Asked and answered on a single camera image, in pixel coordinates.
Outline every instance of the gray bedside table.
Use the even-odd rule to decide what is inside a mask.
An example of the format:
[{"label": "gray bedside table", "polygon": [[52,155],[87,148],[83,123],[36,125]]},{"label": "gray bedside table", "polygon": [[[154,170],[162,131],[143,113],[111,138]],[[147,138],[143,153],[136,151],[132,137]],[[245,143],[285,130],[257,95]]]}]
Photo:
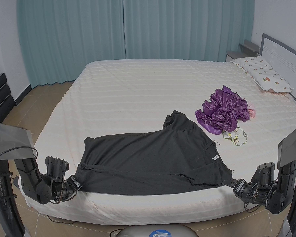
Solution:
[{"label": "gray bedside table", "polygon": [[241,52],[227,51],[226,62],[245,57],[256,57],[259,52],[259,46],[245,39],[243,44],[240,44]]}]

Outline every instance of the white patterned pillow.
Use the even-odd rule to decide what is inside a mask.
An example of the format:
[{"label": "white patterned pillow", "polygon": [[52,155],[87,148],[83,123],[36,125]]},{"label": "white patterned pillow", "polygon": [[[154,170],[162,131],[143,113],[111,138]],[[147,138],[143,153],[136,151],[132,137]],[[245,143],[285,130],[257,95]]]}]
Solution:
[{"label": "white patterned pillow", "polygon": [[263,90],[270,92],[292,92],[293,88],[285,81],[284,77],[281,77],[279,73],[274,71],[262,56],[238,58],[230,62],[237,65],[240,69],[244,69],[246,73],[249,73],[256,84]]}]

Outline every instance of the blue logo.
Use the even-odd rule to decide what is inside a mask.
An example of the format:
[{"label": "blue logo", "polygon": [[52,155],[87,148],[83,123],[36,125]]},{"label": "blue logo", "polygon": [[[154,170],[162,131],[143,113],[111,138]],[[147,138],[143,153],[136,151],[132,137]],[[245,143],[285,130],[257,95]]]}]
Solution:
[{"label": "blue logo", "polygon": [[149,237],[172,237],[172,235],[167,230],[156,230],[153,231]]}]

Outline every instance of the crumpled purple cloth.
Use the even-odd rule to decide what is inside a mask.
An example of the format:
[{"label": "crumpled purple cloth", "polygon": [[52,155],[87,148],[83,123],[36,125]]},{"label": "crumpled purple cloth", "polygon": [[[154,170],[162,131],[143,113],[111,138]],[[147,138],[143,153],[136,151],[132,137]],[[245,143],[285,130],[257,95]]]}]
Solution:
[{"label": "crumpled purple cloth", "polygon": [[216,89],[210,96],[210,102],[205,100],[201,109],[195,111],[198,123],[213,134],[221,134],[223,130],[232,132],[237,128],[237,119],[250,119],[248,103],[245,99],[233,93],[225,85]]}]

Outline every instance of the curtain fold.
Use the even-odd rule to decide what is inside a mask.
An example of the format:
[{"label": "curtain fold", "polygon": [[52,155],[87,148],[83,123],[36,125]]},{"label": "curtain fold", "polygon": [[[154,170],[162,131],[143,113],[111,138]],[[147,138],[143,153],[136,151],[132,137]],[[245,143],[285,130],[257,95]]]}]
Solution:
[{"label": "curtain fold", "polygon": [[76,79],[96,60],[125,59],[123,0],[18,0],[31,86]]},{"label": "curtain fold", "polygon": [[225,61],[253,12],[254,0],[124,0],[126,57]]}]

